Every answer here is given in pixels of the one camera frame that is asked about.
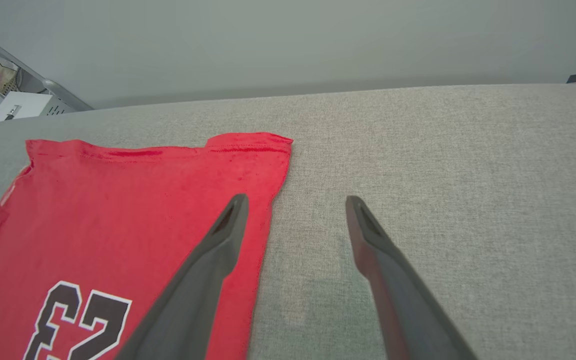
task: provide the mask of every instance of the wrinkled fabric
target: wrinkled fabric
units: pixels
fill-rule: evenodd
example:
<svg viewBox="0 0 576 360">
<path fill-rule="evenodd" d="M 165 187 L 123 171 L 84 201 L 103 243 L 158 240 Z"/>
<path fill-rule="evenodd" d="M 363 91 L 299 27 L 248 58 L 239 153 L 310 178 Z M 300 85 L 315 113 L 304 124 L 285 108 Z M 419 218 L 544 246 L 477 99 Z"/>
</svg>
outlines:
<svg viewBox="0 0 576 360">
<path fill-rule="evenodd" d="M 112 359 L 245 193 L 246 231 L 206 356 L 244 359 L 292 142 L 269 133 L 222 134 L 203 148 L 28 140 L 30 165 L 0 201 L 0 359 Z"/>
</svg>

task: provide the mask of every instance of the printed number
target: printed number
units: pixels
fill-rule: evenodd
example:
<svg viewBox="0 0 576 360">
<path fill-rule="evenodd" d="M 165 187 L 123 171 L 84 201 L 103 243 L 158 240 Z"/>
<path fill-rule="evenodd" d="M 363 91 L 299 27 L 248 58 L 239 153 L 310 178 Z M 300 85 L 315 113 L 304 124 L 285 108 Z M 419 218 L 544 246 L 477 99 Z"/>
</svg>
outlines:
<svg viewBox="0 0 576 360">
<path fill-rule="evenodd" d="M 69 360 L 94 360 L 116 347 L 126 325 L 130 304 L 131 301 L 125 298 L 90 291 L 79 326 L 93 331 L 99 322 L 103 324 L 103 329 L 73 346 L 68 354 Z"/>
<path fill-rule="evenodd" d="M 63 309 L 62 321 L 75 324 L 81 303 L 82 292 L 77 284 L 59 281 L 48 290 L 48 296 L 34 326 L 34 333 L 25 350 L 24 360 L 37 360 L 41 349 L 53 350 L 53 342 L 59 330 L 59 325 L 51 322 L 55 309 Z M 124 331 L 131 303 L 131 300 L 99 290 L 90 291 L 79 326 L 93 331 L 99 323 L 103 328 L 73 346 L 68 353 L 68 360 L 95 360 L 116 347 Z"/>
</svg>

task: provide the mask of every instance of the fabric texture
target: fabric texture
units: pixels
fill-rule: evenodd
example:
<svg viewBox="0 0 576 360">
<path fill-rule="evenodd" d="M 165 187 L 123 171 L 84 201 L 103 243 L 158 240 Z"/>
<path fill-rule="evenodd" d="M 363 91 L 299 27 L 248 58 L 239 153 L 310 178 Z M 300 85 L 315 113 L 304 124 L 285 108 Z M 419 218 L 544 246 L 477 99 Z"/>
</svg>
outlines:
<svg viewBox="0 0 576 360">
<path fill-rule="evenodd" d="M 30 166 L 0 200 L 0 359 L 112 359 L 245 193 L 241 256 L 206 355 L 244 359 L 291 142 L 268 133 L 223 134 L 201 148 L 27 141 Z"/>
<path fill-rule="evenodd" d="M 181 102 L 0 123 L 0 198 L 25 139 L 202 146 L 294 139 L 248 358 L 384 359 L 344 203 L 361 196 L 480 359 L 576 359 L 576 85 Z"/>
</svg>

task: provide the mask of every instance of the black and white lettering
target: black and white lettering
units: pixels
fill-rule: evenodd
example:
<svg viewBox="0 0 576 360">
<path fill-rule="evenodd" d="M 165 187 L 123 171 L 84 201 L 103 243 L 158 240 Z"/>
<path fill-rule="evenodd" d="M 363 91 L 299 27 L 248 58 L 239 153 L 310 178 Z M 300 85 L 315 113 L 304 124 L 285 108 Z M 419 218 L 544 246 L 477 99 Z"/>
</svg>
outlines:
<svg viewBox="0 0 576 360">
<path fill-rule="evenodd" d="M 53 342 L 59 330 L 59 325 L 52 322 L 55 316 L 55 309 L 63 309 L 62 321 L 75 324 L 81 303 L 82 292 L 79 285 L 67 281 L 59 281 L 55 286 L 51 287 L 43 302 L 39 317 L 37 317 L 37 321 L 34 324 L 34 333 L 32 338 L 30 338 L 28 347 L 25 349 L 23 359 L 37 360 L 41 349 L 53 350 Z"/>
<path fill-rule="evenodd" d="M 41 349 L 53 350 L 53 342 L 59 330 L 59 325 L 52 322 L 55 309 L 62 308 L 61 320 L 74 325 L 81 304 L 82 292 L 79 285 L 59 281 L 51 287 L 37 317 L 23 360 L 37 360 Z M 96 324 L 102 324 L 103 328 L 71 347 L 68 360 L 95 360 L 116 347 L 124 332 L 131 304 L 132 300 L 126 298 L 99 290 L 90 291 L 78 325 L 89 331 L 94 331 Z M 46 355 L 46 360 L 59 359 Z"/>
<path fill-rule="evenodd" d="M 119 344 L 132 301 L 93 290 L 79 326 L 93 331 L 96 323 L 103 328 L 70 349 L 69 360 L 95 360 Z"/>
</svg>

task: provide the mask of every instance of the t-shirt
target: t-shirt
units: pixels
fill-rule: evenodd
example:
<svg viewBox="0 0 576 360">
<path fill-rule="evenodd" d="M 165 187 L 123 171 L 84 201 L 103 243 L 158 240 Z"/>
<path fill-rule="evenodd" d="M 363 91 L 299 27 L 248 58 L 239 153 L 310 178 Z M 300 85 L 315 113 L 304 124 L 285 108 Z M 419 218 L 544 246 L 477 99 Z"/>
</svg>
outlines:
<svg viewBox="0 0 576 360">
<path fill-rule="evenodd" d="M 205 147 L 28 140 L 0 201 L 0 359 L 112 359 L 235 194 L 249 198 L 207 359 L 242 360 L 292 140 L 222 134 Z"/>
</svg>

